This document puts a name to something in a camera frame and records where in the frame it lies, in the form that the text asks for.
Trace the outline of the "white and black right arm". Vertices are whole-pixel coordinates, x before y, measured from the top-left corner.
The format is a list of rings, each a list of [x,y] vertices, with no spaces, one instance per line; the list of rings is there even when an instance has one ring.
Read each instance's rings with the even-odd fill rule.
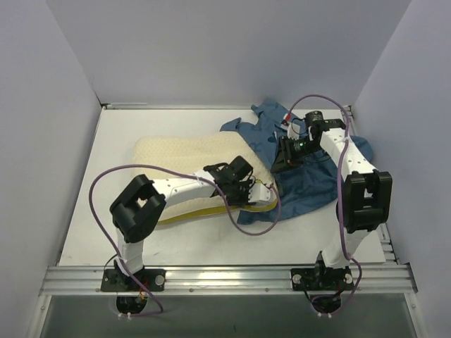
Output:
[[[322,112],[311,111],[299,126],[295,119],[285,118],[287,130],[278,139],[273,174],[302,166],[307,156],[323,151],[337,167],[338,232],[320,253],[323,264],[312,271],[314,283],[328,288],[338,279],[336,269],[346,268],[360,244],[390,212],[393,179],[379,171],[353,142],[347,119],[325,119]]]

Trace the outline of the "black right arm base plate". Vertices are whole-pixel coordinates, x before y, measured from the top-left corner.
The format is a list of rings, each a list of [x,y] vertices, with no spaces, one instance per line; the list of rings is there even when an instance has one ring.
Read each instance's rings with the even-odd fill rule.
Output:
[[[290,270],[292,289],[306,292],[350,291],[354,280],[349,268],[323,270],[293,268]]]

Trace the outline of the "cream pillow with yellow edge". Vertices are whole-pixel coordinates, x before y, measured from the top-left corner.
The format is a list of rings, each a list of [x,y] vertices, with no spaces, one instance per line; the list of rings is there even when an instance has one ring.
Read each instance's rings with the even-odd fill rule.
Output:
[[[274,183],[269,169],[237,132],[217,132],[200,137],[143,137],[135,144],[133,163],[192,174],[206,165],[230,163],[237,156],[243,157],[253,167],[259,182]],[[159,224],[226,212],[220,196],[194,199],[166,208]]]

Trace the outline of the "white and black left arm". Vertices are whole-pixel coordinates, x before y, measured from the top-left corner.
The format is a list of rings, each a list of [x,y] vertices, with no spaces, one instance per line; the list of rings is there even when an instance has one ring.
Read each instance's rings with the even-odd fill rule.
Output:
[[[237,156],[231,163],[207,165],[182,178],[134,177],[109,209],[118,231],[120,256],[114,263],[118,282],[126,289],[136,289],[142,283],[144,240],[167,208],[222,195],[228,206],[256,206],[270,201],[271,190],[252,174],[253,167]]]

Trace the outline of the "blue cartoon print pillowcase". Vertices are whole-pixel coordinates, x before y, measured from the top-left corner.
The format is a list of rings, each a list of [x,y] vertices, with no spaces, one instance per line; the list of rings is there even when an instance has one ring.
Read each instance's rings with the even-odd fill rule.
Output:
[[[255,124],[236,118],[223,124],[220,131],[237,132],[269,169],[276,158],[278,138],[287,134],[280,123],[288,110],[273,99],[253,105],[251,110],[258,118]],[[282,204],[281,214],[277,208],[260,213],[241,211],[237,221],[240,225],[291,219],[337,199],[337,167],[320,151],[307,156],[303,166],[278,173],[275,179]]]

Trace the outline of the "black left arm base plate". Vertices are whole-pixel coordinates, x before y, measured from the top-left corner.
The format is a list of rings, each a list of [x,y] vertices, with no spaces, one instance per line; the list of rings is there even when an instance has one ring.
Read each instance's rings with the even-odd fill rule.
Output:
[[[135,278],[151,292],[162,292],[166,281],[166,270],[146,269],[134,274]],[[119,269],[104,271],[100,290],[102,292],[138,292],[142,290],[136,281],[124,275]]]

